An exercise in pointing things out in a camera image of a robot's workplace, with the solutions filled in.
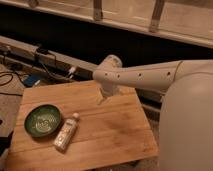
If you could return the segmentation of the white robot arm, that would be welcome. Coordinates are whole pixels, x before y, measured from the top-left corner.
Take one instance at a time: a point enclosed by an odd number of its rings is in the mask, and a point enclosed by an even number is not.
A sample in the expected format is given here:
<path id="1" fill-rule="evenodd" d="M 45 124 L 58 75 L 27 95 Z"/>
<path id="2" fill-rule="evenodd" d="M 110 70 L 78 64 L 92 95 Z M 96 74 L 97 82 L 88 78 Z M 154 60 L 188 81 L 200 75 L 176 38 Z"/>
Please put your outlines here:
<path id="1" fill-rule="evenodd" d="M 107 56 L 93 71 L 104 98 L 120 85 L 163 96 L 159 171 L 213 171 L 213 59 L 122 66 Z"/>

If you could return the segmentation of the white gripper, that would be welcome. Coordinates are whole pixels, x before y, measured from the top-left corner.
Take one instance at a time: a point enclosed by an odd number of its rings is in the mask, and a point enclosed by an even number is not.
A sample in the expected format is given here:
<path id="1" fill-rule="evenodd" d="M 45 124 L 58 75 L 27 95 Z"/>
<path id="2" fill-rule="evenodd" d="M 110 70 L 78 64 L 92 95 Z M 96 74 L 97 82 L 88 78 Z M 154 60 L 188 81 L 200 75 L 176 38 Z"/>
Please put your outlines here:
<path id="1" fill-rule="evenodd" d="M 104 98 L 98 101 L 98 105 L 101 105 L 106 98 L 111 97 L 119 92 L 118 86 L 111 83 L 101 83 L 100 92 Z"/>

